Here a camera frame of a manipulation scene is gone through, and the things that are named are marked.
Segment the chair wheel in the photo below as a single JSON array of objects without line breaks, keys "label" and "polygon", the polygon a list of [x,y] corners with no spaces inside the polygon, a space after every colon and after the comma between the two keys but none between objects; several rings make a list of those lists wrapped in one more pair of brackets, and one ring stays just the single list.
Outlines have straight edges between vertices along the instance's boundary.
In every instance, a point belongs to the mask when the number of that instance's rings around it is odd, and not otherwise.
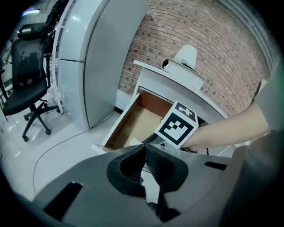
[{"label": "chair wheel", "polygon": [[24,139],[25,142],[28,141],[28,137],[27,136],[23,136],[23,139]]},{"label": "chair wheel", "polygon": [[50,130],[50,129],[47,129],[47,130],[45,131],[45,134],[50,135],[50,134],[51,134],[51,130]]}]

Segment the red brick wall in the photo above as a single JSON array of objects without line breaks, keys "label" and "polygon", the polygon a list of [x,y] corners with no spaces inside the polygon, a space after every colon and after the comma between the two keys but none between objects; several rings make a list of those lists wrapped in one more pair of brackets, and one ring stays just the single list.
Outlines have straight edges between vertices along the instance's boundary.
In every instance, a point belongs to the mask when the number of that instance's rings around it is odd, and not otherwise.
[{"label": "red brick wall", "polygon": [[119,88],[133,93],[141,68],[134,59],[161,68],[183,45],[197,49],[202,87],[229,116],[248,107],[258,82],[267,78],[260,48],[247,28],[211,0],[148,0],[148,13],[129,49]]}]

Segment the tile floor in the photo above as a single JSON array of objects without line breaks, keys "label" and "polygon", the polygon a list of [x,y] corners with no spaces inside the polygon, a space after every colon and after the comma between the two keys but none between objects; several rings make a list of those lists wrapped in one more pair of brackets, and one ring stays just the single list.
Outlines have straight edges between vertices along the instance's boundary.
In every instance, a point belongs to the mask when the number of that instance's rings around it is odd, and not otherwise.
[{"label": "tile floor", "polygon": [[[48,105],[55,105],[55,101],[49,101]],[[29,109],[9,116],[8,122],[1,123],[3,131],[0,132],[0,151],[3,155],[1,167],[11,187],[29,200],[32,200],[51,180],[76,163],[98,155],[91,149],[91,144],[100,144],[119,117],[119,114],[114,112],[109,120],[96,128],[52,148],[79,134],[79,129],[69,121],[66,113],[61,115],[54,110],[41,115],[50,127],[51,135],[45,134],[44,127],[36,119],[27,133],[29,141],[24,142],[21,135],[27,122],[23,115],[28,112]],[[35,169],[34,194],[35,164],[50,148],[52,149],[39,160]]]}]

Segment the black slot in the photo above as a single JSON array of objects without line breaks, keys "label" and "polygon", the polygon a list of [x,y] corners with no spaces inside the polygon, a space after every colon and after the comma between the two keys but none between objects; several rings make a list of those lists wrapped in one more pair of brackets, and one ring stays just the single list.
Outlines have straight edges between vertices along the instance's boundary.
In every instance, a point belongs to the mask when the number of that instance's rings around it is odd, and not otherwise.
[{"label": "black slot", "polygon": [[82,185],[75,182],[70,182],[44,209],[51,217],[61,220],[70,207]]},{"label": "black slot", "polygon": [[227,167],[227,165],[225,165],[225,164],[211,162],[211,161],[205,162],[204,165],[212,167],[212,168],[217,168],[217,169],[220,169],[220,170],[225,170],[226,167]]}]

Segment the chair backrest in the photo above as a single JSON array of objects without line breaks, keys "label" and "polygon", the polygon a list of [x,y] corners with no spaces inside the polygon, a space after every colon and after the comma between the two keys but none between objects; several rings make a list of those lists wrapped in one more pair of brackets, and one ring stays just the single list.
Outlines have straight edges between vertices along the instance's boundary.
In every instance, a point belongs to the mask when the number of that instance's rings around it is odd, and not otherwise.
[{"label": "chair backrest", "polygon": [[18,90],[45,79],[43,55],[46,39],[17,39],[12,44],[12,83]]}]

